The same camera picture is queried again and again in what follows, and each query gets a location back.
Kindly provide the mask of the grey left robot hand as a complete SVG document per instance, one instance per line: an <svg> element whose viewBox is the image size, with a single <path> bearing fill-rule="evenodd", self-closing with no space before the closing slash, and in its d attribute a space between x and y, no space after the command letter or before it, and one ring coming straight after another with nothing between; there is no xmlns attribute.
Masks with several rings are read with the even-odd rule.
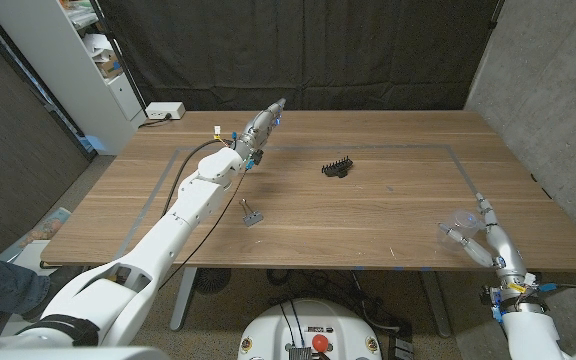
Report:
<svg viewBox="0 0 576 360"><path fill-rule="evenodd" d="M248 160L255 151L261 150L265 146L273 129L280 122L285 103L286 99L280 98L267 109L259 112L238 135L232 149L243 160Z"/></svg>

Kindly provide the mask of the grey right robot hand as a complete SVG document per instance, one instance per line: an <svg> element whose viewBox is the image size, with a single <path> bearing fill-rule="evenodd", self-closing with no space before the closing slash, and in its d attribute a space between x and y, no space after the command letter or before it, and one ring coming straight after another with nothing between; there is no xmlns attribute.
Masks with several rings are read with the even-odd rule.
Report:
<svg viewBox="0 0 576 360"><path fill-rule="evenodd" d="M524 284L527 268L519 250L499 224L488 199L481 193L475 197L483 219L456 211L448 223L438 224L438 241L448 249L463 250L480 266L494 269L502 282Z"/></svg>

